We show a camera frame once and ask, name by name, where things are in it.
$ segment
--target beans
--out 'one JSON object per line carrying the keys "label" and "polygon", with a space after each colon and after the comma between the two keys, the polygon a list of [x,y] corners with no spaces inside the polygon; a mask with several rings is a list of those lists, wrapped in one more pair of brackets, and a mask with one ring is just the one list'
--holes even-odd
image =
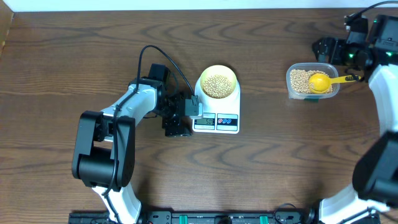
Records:
{"label": "beans", "polygon": [[210,97],[221,99],[229,96],[233,89],[232,83],[225,76],[214,75],[203,83],[203,91]]}
{"label": "beans", "polygon": [[[292,83],[293,90],[297,93],[312,93],[310,88],[308,87],[308,81],[310,77],[315,73],[322,73],[329,77],[329,75],[323,71],[311,70],[306,72],[305,70],[293,69],[290,73],[290,82]],[[333,92],[332,86],[329,87],[326,93],[331,92]]]}

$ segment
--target digital scale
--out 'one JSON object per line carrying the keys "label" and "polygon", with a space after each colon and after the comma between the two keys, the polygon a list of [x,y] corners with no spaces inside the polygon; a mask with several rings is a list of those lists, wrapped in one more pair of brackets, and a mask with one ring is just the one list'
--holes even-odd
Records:
{"label": "digital scale", "polygon": [[[207,78],[222,75],[233,84],[233,92],[226,98],[212,98],[203,91],[202,85]],[[203,133],[236,134],[239,132],[241,87],[234,72],[225,66],[214,65],[208,67],[200,75],[195,85],[195,95],[203,105],[203,118],[194,119],[192,129]]]}

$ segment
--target brown wooden tabletop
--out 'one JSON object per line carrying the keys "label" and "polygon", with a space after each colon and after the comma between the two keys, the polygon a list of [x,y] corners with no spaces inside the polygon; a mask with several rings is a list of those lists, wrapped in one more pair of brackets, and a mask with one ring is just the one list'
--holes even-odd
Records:
{"label": "brown wooden tabletop", "polygon": [[[0,223],[66,223],[72,211],[105,209],[72,177],[78,120],[126,91],[147,44],[166,51],[191,85],[210,65],[233,68],[241,130],[166,138],[161,118],[140,122],[131,182],[141,202],[263,211],[336,194],[378,139],[373,94],[349,83],[318,103],[290,100],[285,76],[294,63],[315,62],[311,44],[320,37],[345,38],[343,16],[356,11],[17,13],[0,60]],[[398,16],[396,9],[367,15],[379,13]],[[174,70],[149,49],[143,75],[152,63]]]}

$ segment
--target yellow spoon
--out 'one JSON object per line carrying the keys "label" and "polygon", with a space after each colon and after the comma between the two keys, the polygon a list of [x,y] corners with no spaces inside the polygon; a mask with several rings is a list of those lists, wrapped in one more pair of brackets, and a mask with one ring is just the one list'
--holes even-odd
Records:
{"label": "yellow spoon", "polygon": [[343,77],[337,78],[329,78],[325,74],[316,73],[312,75],[308,81],[308,87],[310,88],[311,92],[313,93],[326,93],[331,84],[334,83],[346,83],[346,82],[353,82],[355,79],[352,75],[347,75]]}

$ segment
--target plastic container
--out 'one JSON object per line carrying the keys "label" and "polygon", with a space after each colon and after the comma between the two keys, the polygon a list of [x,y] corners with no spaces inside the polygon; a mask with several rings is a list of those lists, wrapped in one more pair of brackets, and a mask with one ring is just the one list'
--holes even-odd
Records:
{"label": "plastic container", "polygon": [[333,92],[332,93],[324,93],[324,94],[308,94],[308,93],[297,93],[296,91],[293,90],[292,87],[292,82],[290,80],[290,72],[293,69],[299,69],[299,70],[318,70],[318,71],[323,71],[326,74],[329,75],[330,78],[336,78],[338,77],[338,72],[336,68],[330,64],[327,63],[297,63],[292,65],[286,73],[286,83],[287,83],[287,90],[289,91],[289,98],[290,99],[298,99],[298,100],[304,100],[304,99],[324,99],[324,98],[330,98],[332,96],[335,96],[340,89],[340,84],[335,83],[332,84]]}

